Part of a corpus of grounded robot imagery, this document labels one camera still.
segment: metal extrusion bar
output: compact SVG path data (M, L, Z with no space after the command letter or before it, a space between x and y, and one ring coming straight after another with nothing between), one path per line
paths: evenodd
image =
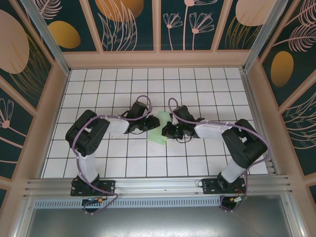
M119 198L180 198L204 197L198 186L202 178L120 178L116 180L116 193ZM72 179L29 180L24 192L24 199L78 199L71 197ZM249 175L248 195L282 195L290 193L291 187L285 175Z

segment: pink flower illustration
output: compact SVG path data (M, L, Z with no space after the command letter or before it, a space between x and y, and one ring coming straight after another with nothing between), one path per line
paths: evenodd
M194 50L194 39L196 34L210 32L214 30L214 25L212 25L213 19L211 15L212 13L201 13L197 18L196 12L190 14L190 25L193 33L192 50Z
M182 24L182 21L180 21L180 16L178 13L177 14L171 13L170 16L168 13L166 13L163 15L163 20L168 28L170 47L171 47L171 50L173 50L171 36L170 36L170 29L182 26L183 24Z

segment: white tile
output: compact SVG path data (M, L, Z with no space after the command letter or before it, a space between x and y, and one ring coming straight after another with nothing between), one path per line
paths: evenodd
M232 121L236 120L233 106L217 106L219 120Z
M204 156L205 147L204 140L193 138L190 142L186 143L187 156Z
M253 120L249 106L234 106L237 120Z
M117 81L115 86L115 93L130 93L132 88L132 81Z
M224 68L209 68L212 79L226 79Z
M83 81L87 70L72 70L69 80Z
M110 140L108 157L126 157L127 140Z
M115 94L114 95L114 106L118 107L129 107L130 105L130 94Z
M117 80L132 80L133 69L118 69Z
M168 107L168 101L170 98L175 98L178 101L179 106L182 105L180 93L165 93L164 94L164 103L165 103L166 107ZM171 103L171 108L175 109L176 103L174 101L170 101L170 103Z
M201 106L200 108L201 117L206 120L218 121L216 106Z
M136 80L132 83L132 93L147 93L147 81L146 80Z
M96 108L97 115L112 115L112 108Z
M193 68L179 68L180 79L195 79Z
M167 176L166 157L148 157L147 158L147 176L148 177Z
M122 134L118 132L111 132L109 134L109 139L127 139L127 138L128 138L128 134Z
M163 69L163 79L179 79L179 69L178 68L164 68Z
M208 156L224 156L224 143L214 139L205 139L206 154Z
M149 80L148 92L163 92L163 80Z
M256 161L259 161L262 159L263 159L263 157L261 156ZM263 162L260 162L256 165L252 166L249 169L249 172L250 172L250 174L268 174L266 163L263 161Z
M146 157L127 158L127 177L146 177Z
M114 94L98 94L97 107L113 107Z
M147 80L148 69L133 69L133 80Z
M44 178L63 178L67 159L48 159Z
M91 110L94 112L95 108L79 108L77 113L77 119L86 111Z
M248 105L245 92L231 92L233 105Z
M80 105L81 108L95 107L97 104L98 94L83 94L81 96Z
M147 150L146 139L130 139L128 140L128 157L145 157Z
M194 119L197 119L200 117L199 106L189 106L188 110L190 114L193 115Z
M194 68L196 79L211 79L208 68Z
M240 79L228 79L228 86L230 91L245 91L242 80Z
M159 111L164 111L164 107L153 107L152 112L150 113L153 116L157 116Z
M73 123L58 123L54 135L54 140L64 140L67 131L74 125Z
M172 140L172 139L167 140L167 156L175 157L175 156L185 156L185 155L186 155L185 144L179 143L176 140Z
M148 93L153 106L164 106L163 93Z
M83 94L98 93L99 91L99 81L85 81L83 85Z
M105 177L125 177L126 158L108 158Z
M95 166L97 167L97 171L100 175L100 178L104 178L106 164L107 164L106 158L95 159Z
M49 152L49 158L67 158L69 143L66 140L53 141Z
M232 105L231 94L229 92L215 92L216 105Z
M180 92L179 80L165 80L164 91L165 92Z
M117 79L117 69L103 69L101 80L116 80Z
M107 157L108 156L108 140L102 140L98 149L95 151L95 157Z
M69 158L67 160L64 178L76 178L78 174L77 159Z
M189 176L208 175L206 157L188 157Z
M66 90L66 94L81 94L83 81L70 81Z
M146 94L146 93L132 93L131 98L130 98L130 107L133 106L133 104L136 102L136 100L139 96L144 95L144 94ZM144 103L145 105L147 104L146 98L141 97L141 98L139 98L139 101Z
M61 109L58 122L75 122L78 109Z
M85 80L101 80L102 69L88 69Z
M196 80L198 92L210 92L213 91L211 80Z
M147 141L147 156L148 157L165 157L166 145L161 145L156 142Z
M212 80L214 91L229 91L226 79Z
M100 82L99 93L114 93L115 81L102 81Z
M187 176L187 159L185 157L168 157L168 176Z
M117 107L117 108L113 108L113 116L118 116L118 115L122 115L123 113L125 113L125 111L128 111L130 109L130 107Z
M209 175L218 175L227 166L226 157L225 156L207 157L207 166L208 166Z
M162 80L163 79L163 68L149 68L148 69L149 80Z
M215 105L214 93L213 92L198 92L198 103L199 105Z
M240 79L240 72L238 68L225 68L227 79Z
M63 108L78 108L81 95L66 95L63 103Z
M196 80L180 80L181 92L196 92Z

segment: feather pattern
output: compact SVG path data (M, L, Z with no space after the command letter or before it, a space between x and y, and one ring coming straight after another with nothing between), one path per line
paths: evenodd
M62 8L60 0L35 0L42 18L52 20Z
M287 41L291 51L307 52L316 42L316 24L296 27Z

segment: dark green wallpaper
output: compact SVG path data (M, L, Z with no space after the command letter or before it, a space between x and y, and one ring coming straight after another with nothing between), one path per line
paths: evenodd
M316 172L316 83L282 114L304 175Z
M274 27L274 29L272 30L271 34L269 35L269 37L267 38L267 41L265 42L265 44L263 45L261 51L259 52L259 57L261 57L261 55L263 54L263 52L266 50L269 42L270 42L270 39L272 38L272 36L275 34L275 32L277 31L277 28L279 27L281 21L283 20L284 16L286 15L288 9L290 8L290 6L292 5L293 3L293 0L288 0L287 4L286 4L286 7L282 13L282 15L280 16L280 18L278 19L277 23L276 23L276 26Z
M32 115L0 89L0 176L12 178L32 119Z
M279 106L316 70L315 16L316 2L300 1L262 64Z
M161 50L184 50L183 40L185 50L211 49L224 1L203 3L190 6L184 1L161 1Z
M0 5L0 76L34 108L51 64L8 0Z
M119 0L89 4L104 51L154 49L152 0L122 0L123 7Z
M4 198L5 198L5 194L6 194L6 190L0 189L0 210L1 210L1 206L2 206L2 203L4 201Z

